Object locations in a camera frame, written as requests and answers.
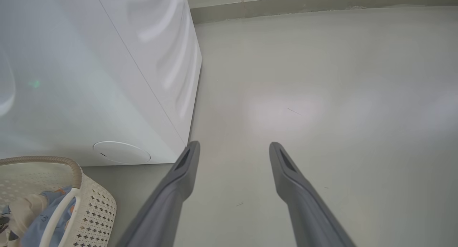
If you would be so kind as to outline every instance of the laundry basket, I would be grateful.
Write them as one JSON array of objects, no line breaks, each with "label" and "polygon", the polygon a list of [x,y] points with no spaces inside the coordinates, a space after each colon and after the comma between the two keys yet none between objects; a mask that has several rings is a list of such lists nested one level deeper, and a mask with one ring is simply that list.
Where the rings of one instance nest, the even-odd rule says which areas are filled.
[{"label": "laundry basket", "polygon": [[49,219],[39,247],[48,247],[56,224],[73,198],[75,208],[59,247],[106,247],[116,214],[111,194],[71,159],[48,156],[0,159],[0,209],[18,197],[72,185]]}]

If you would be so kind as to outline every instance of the clothing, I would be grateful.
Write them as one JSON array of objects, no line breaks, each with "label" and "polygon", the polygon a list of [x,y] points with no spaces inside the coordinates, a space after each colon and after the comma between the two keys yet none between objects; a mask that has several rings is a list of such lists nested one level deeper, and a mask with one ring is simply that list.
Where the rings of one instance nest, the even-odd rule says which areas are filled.
[{"label": "clothing", "polygon": [[[46,196],[50,201],[50,205],[30,224],[27,232],[24,237],[21,238],[21,244],[23,247],[39,247],[41,237],[43,236],[44,229],[48,225],[49,219],[54,213],[57,206],[59,206],[62,199],[70,192],[72,187],[62,188],[62,193],[58,192],[43,192],[42,195]],[[73,198],[72,201],[68,204],[64,213],[57,222],[57,226],[54,230],[51,241],[49,242],[49,247],[59,246],[59,242],[64,236],[65,228],[67,227],[67,222],[72,216],[73,208],[75,206],[76,199]]]},{"label": "clothing", "polygon": [[[64,187],[55,192],[30,194],[11,202],[3,209],[0,218],[0,246],[38,247],[48,220],[71,189],[72,187]],[[59,245],[74,205],[75,198],[59,219],[49,247]]]}]

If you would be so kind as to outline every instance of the concrete floor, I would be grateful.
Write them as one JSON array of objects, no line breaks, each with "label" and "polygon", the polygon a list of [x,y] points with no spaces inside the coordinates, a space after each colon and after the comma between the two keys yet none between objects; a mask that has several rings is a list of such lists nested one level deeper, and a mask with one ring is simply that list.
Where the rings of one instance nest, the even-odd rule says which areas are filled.
[{"label": "concrete floor", "polygon": [[[288,14],[196,33],[201,158],[175,246],[295,246],[272,141],[357,246],[456,245],[458,8]],[[118,202],[111,246],[168,167],[84,168]]]}]

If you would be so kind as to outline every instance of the basket handle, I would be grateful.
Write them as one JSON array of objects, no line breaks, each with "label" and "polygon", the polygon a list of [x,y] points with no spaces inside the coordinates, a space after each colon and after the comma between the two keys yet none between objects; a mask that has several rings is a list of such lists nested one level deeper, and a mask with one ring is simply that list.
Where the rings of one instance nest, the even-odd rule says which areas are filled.
[{"label": "basket handle", "polygon": [[72,201],[73,198],[76,198],[77,201],[75,203],[75,208],[73,209],[73,213],[70,216],[69,219],[69,227],[65,230],[64,236],[59,242],[59,247],[63,246],[65,241],[67,240],[68,237],[68,232],[71,230],[71,227],[74,224],[74,219],[76,217],[76,213],[80,204],[80,189],[77,188],[72,188],[67,195],[62,199],[62,201],[59,203],[53,214],[51,215],[51,218],[49,218],[48,224],[46,225],[46,228],[44,229],[43,235],[41,236],[41,241],[39,247],[49,247],[49,243],[51,242],[51,238],[54,234],[54,230],[57,226],[57,223],[59,222],[60,217],[62,216],[62,213],[66,211],[68,204],[70,201]]},{"label": "basket handle", "polygon": [[16,157],[9,159],[0,159],[0,166],[7,164],[19,164],[19,163],[57,163],[57,164],[66,164],[72,169],[73,173],[73,183],[72,187],[80,189],[82,172],[81,167],[73,160],[63,157],[52,157],[52,156],[26,156],[26,157]]}]

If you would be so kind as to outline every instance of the blue clothing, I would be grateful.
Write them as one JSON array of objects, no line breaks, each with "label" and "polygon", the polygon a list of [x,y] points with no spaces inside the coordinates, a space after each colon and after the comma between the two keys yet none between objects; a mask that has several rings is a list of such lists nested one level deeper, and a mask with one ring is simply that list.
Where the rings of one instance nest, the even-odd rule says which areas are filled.
[{"label": "blue clothing", "polygon": [[[72,187],[64,187],[55,192],[42,192],[41,195],[45,196],[48,199],[48,207],[42,211],[42,213],[30,224],[24,237],[21,239],[21,244],[23,247],[39,247],[41,237],[43,236],[44,229],[48,225],[48,221],[51,218],[59,203],[62,199],[70,192]],[[69,221],[72,216],[73,208],[75,205],[76,199],[73,198],[65,209],[64,213],[57,222],[57,226],[54,230],[51,242],[49,247],[59,246],[59,242],[64,236],[65,227],[67,221]]]}]

